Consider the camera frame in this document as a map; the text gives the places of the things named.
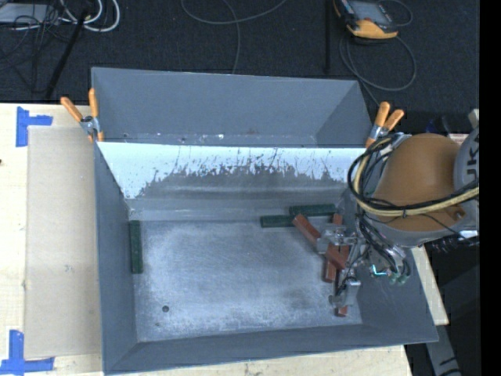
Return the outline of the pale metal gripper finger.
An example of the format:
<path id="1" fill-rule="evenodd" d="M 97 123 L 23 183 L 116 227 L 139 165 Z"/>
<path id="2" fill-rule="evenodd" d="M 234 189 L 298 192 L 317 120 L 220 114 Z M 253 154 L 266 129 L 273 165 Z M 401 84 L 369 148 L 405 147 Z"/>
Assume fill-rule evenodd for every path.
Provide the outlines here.
<path id="1" fill-rule="evenodd" d="M 351 245 L 356 242 L 356 233 L 346 227 L 325 229 L 316 240 L 315 249 L 320 254 L 325 254 L 330 244 L 334 246 Z"/>
<path id="2" fill-rule="evenodd" d="M 361 282 L 349 279 L 339 285 L 335 285 L 329 297 L 329 303 L 335 308 L 352 306 L 356 303 Z"/>

